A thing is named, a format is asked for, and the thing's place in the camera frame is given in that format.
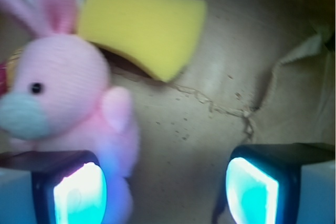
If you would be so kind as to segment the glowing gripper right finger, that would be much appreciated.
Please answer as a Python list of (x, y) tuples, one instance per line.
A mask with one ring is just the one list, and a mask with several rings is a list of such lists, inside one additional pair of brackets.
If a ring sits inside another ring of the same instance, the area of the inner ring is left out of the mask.
[(231, 153), (225, 189), (236, 223), (335, 223), (335, 147), (240, 145)]

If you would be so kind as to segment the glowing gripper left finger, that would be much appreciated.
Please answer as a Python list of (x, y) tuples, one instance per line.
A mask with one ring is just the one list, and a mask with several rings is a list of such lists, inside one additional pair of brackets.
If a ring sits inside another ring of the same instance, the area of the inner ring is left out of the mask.
[(1, 153), (1, 223), (102, 223), (106, 207), (92, 152)]

